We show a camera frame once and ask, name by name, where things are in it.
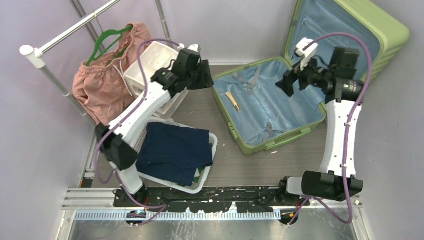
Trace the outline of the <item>green hard-shell suitcase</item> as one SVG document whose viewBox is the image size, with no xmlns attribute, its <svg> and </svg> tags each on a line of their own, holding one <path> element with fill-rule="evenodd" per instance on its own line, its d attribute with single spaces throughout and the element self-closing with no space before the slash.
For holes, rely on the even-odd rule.
<svg viewBox="0 0 424 240">
<path fill-rule="evenodd" d="M 375 79 L 403 47 L 410 30 L 369 0 L 299 0 L 296 3 L 283 56 L 272 57 L 217 75 L 212 89 L 229 131 L 240 150 L 251 155 L 294 141 L 326 118 L 325 95 L 315 86 L 288 97 L 276 83 L 300 59 L 296 44 L 303 38 L 318 41 L 317 64 L 325 67 L 336 47 L 360 49 L 355 36 L 367 46 Z M 231 92 L 237 112 L 226 92 Z"/>
</svg>

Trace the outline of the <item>white plastic drawer organizer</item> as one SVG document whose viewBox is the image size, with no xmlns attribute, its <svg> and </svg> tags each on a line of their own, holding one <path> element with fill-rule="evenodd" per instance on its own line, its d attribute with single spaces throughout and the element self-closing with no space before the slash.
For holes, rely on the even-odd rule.
<svg viewBox="0 0 424 240">
<path fill-rule="evenodd" d="M 140 57 L 141 65 L 143 67 L 145 76 L 147 77 L 147 81 L 151 81 L 151 77 L 157 70 L 169 67 L 171 61 L 175 60 L 177 56 L 177 50 L 174 50 L 173 48 L 158 41 L 152 42 Z M 143 91 L 145 90 L 144 79 L 137 61 L 135 61 L 124 72 L 123 76 L 128 89 L 134 98 L 138 98 L 143 94 Z M 171 118 L 181 103 L 184 101 L 188 93 L 189 91 L 187 89 L 181 93 L 178 93 L 169 102 L 159 108 L 153 115 L 162 119 Z"/>
</svg>

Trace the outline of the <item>navy blue garment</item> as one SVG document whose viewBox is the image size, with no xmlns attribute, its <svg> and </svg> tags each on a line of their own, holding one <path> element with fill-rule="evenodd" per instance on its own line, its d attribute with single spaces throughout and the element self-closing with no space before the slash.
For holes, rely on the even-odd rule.
<svg viewBox="0 0 424 240">
<path fill-rule="evenodd" d="M 148 176 L 191 186 L 198 168 L 213 165 L 210 131 L 162 122 L 146 125 L 146 137 L 136 162 Z"/>
</svg>

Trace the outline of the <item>white perforated plastic basket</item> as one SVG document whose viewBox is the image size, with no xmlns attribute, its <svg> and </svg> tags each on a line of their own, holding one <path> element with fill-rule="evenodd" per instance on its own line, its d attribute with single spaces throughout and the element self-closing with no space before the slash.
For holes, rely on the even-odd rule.
<svg viewBox="0 0 424 240">
<path fill-rule="evenodd" d="M 190 126 L 182 125 L 180 123 L 176 123 L 176 122 L 172 121 L 171 119 L 165 120 L 165 119 L 152 117 L 150 120 L 148 120 L 147 124 L 152 123 L 152 122 L 165 123 L 165 124 L 179 126 L 179 127 L 193 128 L 193 127 L 190 127 Z M 134 148 L 135 148 L 135 150 L 138 150 L 139 153 L 140 153 L 140 150 L 142 148 L 143 142 L 146 138 L 146 135 L 147 135 L 147 130 L 145 128 L 145 130 L 143 131 L 143 133 L 140 135 L 139 139 L 135 143 Z M 218 139 L 211 132 L 209 132 L 209 143 L 213 144 L 212 156 L 213 156 L 213 160 L 214 160 L 214 156 L 215 156 L 215 153 L 216 153 L 216 150 L 217 150 Z M 196 194 L 196 193 L 199 193 L 200 190 L 203 188 L 204 183 L 205 183 L 205 181 L 206 181 L 206 179 L 209 175 L 210 168 L 211 168 L 211 166 L 206 167 L 205 170 L 200 175 L 199 182 L 198 183 L 192 182 L 191 186 L 183 186 L 183 185 L 180 185 L 180 184 L 177 184 L 177 183 L 174 183 L 174 182 L 170 182 L 170 181 L 167 181 L 167 180 L 158 179 L 156 177 L 152 177 L 152 176 L 149 176 L 149 175 L 141 173 L 141 172 L 138 172 L 138 174 L 143 179 L 147 179 L 147 180 L 156 182 L 156 183 L 164 185 L 164 186 L 168 186 L 170 188 L 173 188 L 173 189 L 185 192 L 185 193 Z"/>
</svg>

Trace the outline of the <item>dark green garment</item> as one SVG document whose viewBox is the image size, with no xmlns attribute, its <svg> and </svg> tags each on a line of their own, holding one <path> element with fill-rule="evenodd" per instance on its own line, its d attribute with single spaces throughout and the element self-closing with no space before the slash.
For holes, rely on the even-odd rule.
<svg viewBox="0 0 424 240">
<path fill-rule="evenodd" d="M 201 173 L 206 169 L 206 167 L 211 167 L 213 165 L 213 144 L 209 143 L 210 150 L 203 148 L 200 153 L 197 153 L 195 156 L 195 165 L 197 166 L 193 183 L 198 183 L 200 181 Z"/>
</svg>

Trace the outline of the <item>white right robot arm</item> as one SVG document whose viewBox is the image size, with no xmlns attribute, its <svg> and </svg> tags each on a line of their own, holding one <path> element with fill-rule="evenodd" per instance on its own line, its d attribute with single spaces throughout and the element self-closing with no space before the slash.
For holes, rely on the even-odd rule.
<svg viewBox="0 0 424 240">
<path fill-rule="evenodd" d="M 336 47 L 328 67 L 319 67 L 311 58 L 305 67 L 297 62 L 283 74 L 276 86 L 287 96 L 299 89 L 318 87 L 325 95 L 327 134 L 325 151 L 319 171 L 305 171 L 301 177 L 286 176 L 280 181 L 277 198 L 283 205 L 291 205 L 297 196 L 313 196 L 342 202 L 346 193 L 355 196 L 363 190 L 363 181 L 356 178 L 354 146 L 356 125 L 361 106 L 352 110 L 364 87 L 355 80 L 359 50 Z"/>
</svg>

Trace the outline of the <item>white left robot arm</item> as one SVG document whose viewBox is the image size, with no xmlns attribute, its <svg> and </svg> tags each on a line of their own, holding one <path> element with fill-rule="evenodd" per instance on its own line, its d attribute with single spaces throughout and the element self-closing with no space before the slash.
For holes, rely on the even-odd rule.
<svg viewBox="0 0 424 240">
<path fill-rule="evenodd" d="M 200 52 L 198 44 L 180 44 L 174 50 L 153 42 L 137 60 L 144 85 L 141 95 L 108 125 L 99 124 L 95 129 L 95 155 L 106 156 L 127 191 L 126 200 L 135 207 L 146 200 L 145 184 L 136 167 L 136 145 L 148 123 L 157 121 L 153 115 L 183 92 L 213 86 L 209 62 L 201 59 Z"/>
</svg>

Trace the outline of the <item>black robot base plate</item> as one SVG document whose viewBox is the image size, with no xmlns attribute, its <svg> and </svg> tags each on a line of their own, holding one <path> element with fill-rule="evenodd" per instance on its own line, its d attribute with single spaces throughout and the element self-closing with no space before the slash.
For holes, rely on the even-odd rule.
<svg viewBox="0 0 424 240">
<path fill-rule="evenodd" d="M 166 205 L 168 213 L 226 213 L 235 205 L 238 213 L 268 213 L 273 208 L 298 208 L 305 201 L 283 194 L 277 186 L 204 187 L 195 194 L 169 187 L 151 187 L 134 198 L 146 206 Z"/>
</svg>

